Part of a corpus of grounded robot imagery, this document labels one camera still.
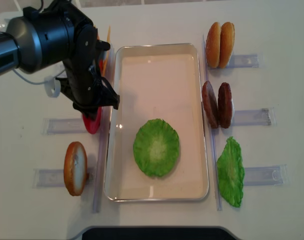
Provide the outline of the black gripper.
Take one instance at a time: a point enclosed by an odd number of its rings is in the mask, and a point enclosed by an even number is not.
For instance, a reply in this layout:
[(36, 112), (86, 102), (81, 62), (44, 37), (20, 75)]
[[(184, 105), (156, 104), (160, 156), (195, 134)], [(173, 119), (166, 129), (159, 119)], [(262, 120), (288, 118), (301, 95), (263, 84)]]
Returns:
[[(67, 78), (60, 82), (61, 91), (73, 101), (73, 108), (88, 119), (96, 119), (99, 107), (112, 106), (118, 110), (120, 95), (109, 81), (100, 74), (96, 60), (95, 47), (97, 29), (91, 24), (82, 27), (64, 27), (59, 32), (55, 47), (59, 59), (63, 62)], [(110, 44), (102, 42), (104, 51), (110, 50)]]

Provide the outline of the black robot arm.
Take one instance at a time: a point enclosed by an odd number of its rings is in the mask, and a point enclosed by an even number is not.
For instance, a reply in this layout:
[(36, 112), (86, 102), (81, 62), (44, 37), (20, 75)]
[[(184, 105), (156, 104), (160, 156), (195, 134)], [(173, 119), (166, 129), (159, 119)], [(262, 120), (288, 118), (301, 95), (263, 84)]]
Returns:
[(99, 57), (110, 44), (97, 38), (91, 19), (69, 0), (54, 0), (45, 10), (25, 7), (0, 31), (0, 75), (12, 69), (31, 74), (58, 62), (66, 72), (61, 93), (85, 117), (100, 107), (118, 109), (119, 95), (99, 69)]

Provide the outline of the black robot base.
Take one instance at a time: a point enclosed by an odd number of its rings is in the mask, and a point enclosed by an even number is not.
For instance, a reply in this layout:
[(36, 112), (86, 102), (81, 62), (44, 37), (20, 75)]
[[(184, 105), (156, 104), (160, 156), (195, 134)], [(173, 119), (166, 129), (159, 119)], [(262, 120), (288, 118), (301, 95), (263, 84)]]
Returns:
[(83, 240), (234, 240), (220, 228), (203, 227), (101, 227), (82, 234)]

